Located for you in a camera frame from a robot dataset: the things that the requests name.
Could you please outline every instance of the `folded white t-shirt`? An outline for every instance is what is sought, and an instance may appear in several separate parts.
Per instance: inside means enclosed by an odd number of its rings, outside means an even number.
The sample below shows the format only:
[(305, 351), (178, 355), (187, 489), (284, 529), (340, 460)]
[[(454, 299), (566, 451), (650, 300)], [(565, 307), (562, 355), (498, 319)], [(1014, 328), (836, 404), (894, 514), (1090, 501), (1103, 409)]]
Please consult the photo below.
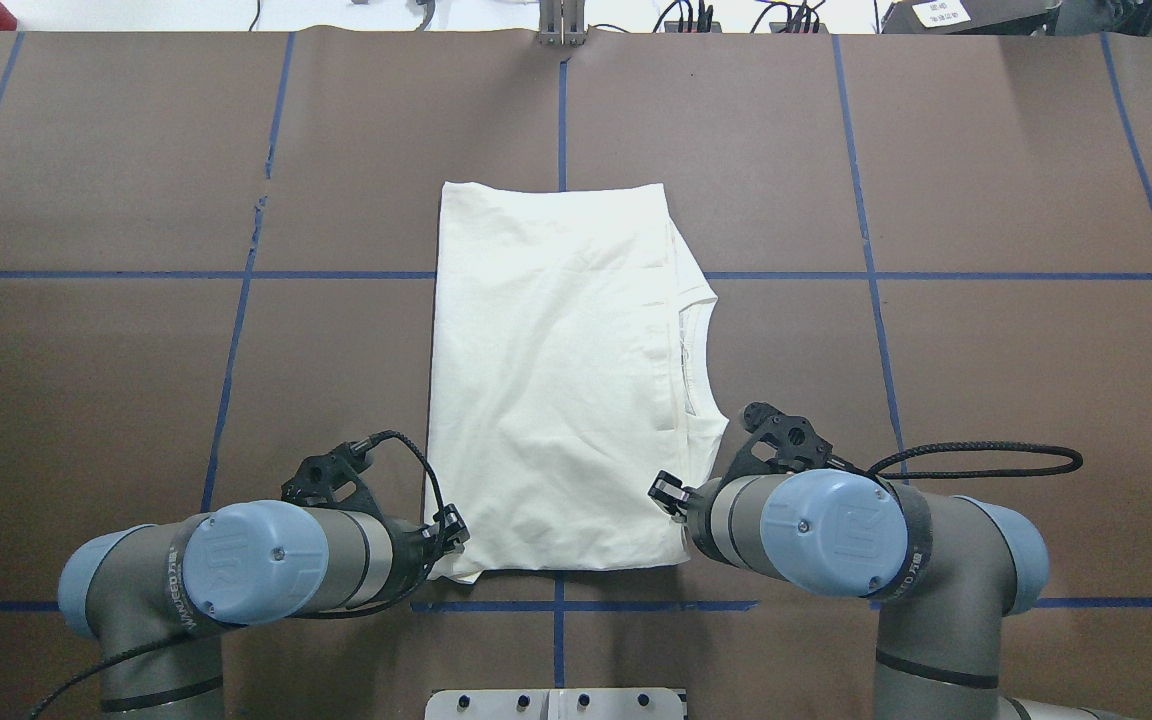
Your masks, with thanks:
[(646, 493), (659, 470), (700, 484), (713, 468), (714, 302), (660, 184), (445, 184), (429, 460), (471, 539), (433, 577), (685, 561)]

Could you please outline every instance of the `cable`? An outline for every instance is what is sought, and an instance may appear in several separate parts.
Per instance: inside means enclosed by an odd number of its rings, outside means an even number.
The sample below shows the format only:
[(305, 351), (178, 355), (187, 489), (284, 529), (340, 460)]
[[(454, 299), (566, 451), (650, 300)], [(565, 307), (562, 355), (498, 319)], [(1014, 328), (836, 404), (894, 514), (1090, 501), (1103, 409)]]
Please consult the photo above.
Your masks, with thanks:
[(682, 26), (684, 25), (685, 22), (684, 15), (682, 15), (682, 6), (687, 5), (687, 9), (690, 10), (691, 0), (673, 0), (673, 3), (666, 5), (664, 7), (664, 10), (660, 12), (660, 17), (657, 18), (657, 24), (652, 26), (652, 32), (659, 32), (660, 26), (664, 25), (664, 17), (666, 17), (666, 15), (669, 14), (669, 10), (675, 8), (675, 5), (679, 7), (679, 32), (682, 32)]
[(826, 0), (820, 0), (819, 3), (812, 5), (812, 14), (816, 17), (814, 23), (812, 25), (812, 32), (820, 32), (820, 13), (819, 13), (819, 10), (820, 10), (820, 5), (825, 5), (825, 3), (826, 3)]
[[(1033, 455), (1052, 455), (1068, 458), (1063, 465), (1051, 468), (1000, 468), (996, 470), (948, 470), (933, 471), (924, 470), (918, 473), (881, 473), (882, 470), (892, 465), (904, 462), (910, 457), (922, 455), (938, 455), (943, 452), (1029, 452)], [(1044, 475), (1073, 473), (1083, 467), (1083, 456), (1077, 450), (1059, 445), (1037, 445), (1031, 442), (1009, 441), (973, 441), (973, 442), (937, 442), (932, 445), (919, 445), (909, 450), (897, 452), (896, 455), (882, 457), (865, 470), (870, 477), (878, 477), (885, 480), (926, 480), (926, 479), (960, 479), (960, 478), (1038, 478)]]
[(28, 720), (37, 720), (37, 717), (41, 715), (41, 712), (46, 710), (46, 707), (51, 705), (52, 702), (55, 702), (56, 698), (60, 697), (60, 694), (68, 691), (69, 688), (77, 685), (78, 683), (83, 682), (83, 680), (91, 679), (92, 675), (101, 673), (101, 670), (108, 670), (109, 667), (119, 665), (119, 662), (131, 660), (134, 657), (141, 657), (145, 655), (145, 653), (147, 652), (154, 652), (157, 650), (172, 647), (174, 646), (174, 644), (189, 642), (192, 641), (192, 638), (194, 638), (192, 635), (185, 635), (185, 634), (172, 635), (172, 637), (169, 638), (162, 638), (160, 641), (145, 643), (142, 644), (142, 646), (132, 647), (132, 650), (120, 652), (118, 653), (118, 655), (106, 657), (105, 660), (101, 660), (100, 662), (97, 662), (97, 665), (88, 667), (88, 669), (83, 670), (82, 673), (74, 675), (73, 679), (66, 680), (62, 685), (54, 689), (54, 691), (51, 691), (50, 696), (41, 698), (41, 702), (38, 703), (38, 705), (33, 706), (33, 710), (29, 711)]
[(415, 32), (420, 32), (425, 31), (425, 29), (429, 29), (429, 23), (433, 22), (433, 20), (434, 20), (434, 0), (429, 0), (429, 2), (425, 3), (425, 18), (423, 18), (419, 25), (416, 26)]
[[(431, 468), (429, 460), (425, 457), (424, 452), (420, 452), (420, 447), (416, 446), (416, 442), (411, 441), (397, 430), (384, 430), (382, 432), (376, 433), (366, 439), (366, 445), (376, 447), (387, 439), (397, 439), (407, 446), (407, 449), (416, 456), (416, 460), (420, 462), (420, 468), (424, 468), (425, 475), (429, 476), (430, 487), (434, 490), (434, 502), (438, 505), (438, 510), (441, 511), (447, 503), (444, 502), (444, 488), (439, 487), (438, 475), (434, 475), (434, 468)], [(447, 515), (444, 515), (441, 520), (438, 521), (438, 537), (435, 538), (435, 547), (441, 548), (444, 543), (447, 541)], [(376, 605), (369, 605), (365, 607), (358, 607), (355, 611), (325, 611), (325, 612), (306, 612), (305, 615), (296, 615), (296, 617), (303, 617), (306, 620), (348, 620), (351, 617), (366, 617), (366, 615), (374, 615), (377, 612), (388, 611), (391, 607), (396, 606), (399, 602), (407, 600), (411, 597), (412, 592), (416, 592), (417, 588), (425, 584), (425, 579), (429, 579), (429, 575), (434, 570), (435, 560), (430, 560), (420, 567), (420, 577), (417, 578), (408, 589), (403, 592), (397, 593), (397, 597), (389, 598), (389, 600), (384, 602), (377, 602)]]
[(790, 22), (785, 23), (785, 26), (781, 28), (781, 32), (809, 32), (810, 29), (812, 29), (812, 17), (809, 15), (810, 12), (812, 12), (812, 8), (808, 8), (808, 5), (799, 5), (799, 8), (794, 13), (794, 17), (790, 18)]
[(802, 13), (803, 10), (814, 12), (809, 8), (808, 5), (794, 5), (794, 3), (767, 3), (767, 8), (763, 8), (763, 13), (758, 14), (758, 18), (755, 20), (755, 26), (749, 28), (750, 35), (758, 32), (758, 25), (763, 23), (763, 18), (767, 17), (768, 13), (772, 13), (772, 8), (785, 8), (785, 28), (781, 32), (787, 32), (788, 29), (794, 24), (795, 12)]

